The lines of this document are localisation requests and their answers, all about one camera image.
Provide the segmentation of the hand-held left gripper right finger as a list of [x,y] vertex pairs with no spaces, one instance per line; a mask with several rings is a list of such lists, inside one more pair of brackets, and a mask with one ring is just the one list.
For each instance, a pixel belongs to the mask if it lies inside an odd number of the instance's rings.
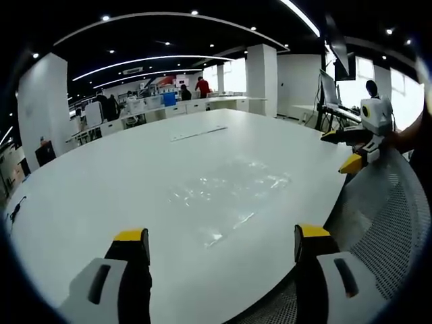
[[370,323],[382,309],[373,273],[323,227],[294,227],[297,323]]

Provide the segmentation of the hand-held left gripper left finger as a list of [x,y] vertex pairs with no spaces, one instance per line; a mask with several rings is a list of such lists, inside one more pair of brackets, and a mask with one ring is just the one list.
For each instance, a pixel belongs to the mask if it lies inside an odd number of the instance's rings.
[[150,323],[150,265],[148,230],[122,231],[71,281],[58,311],[67,323]]

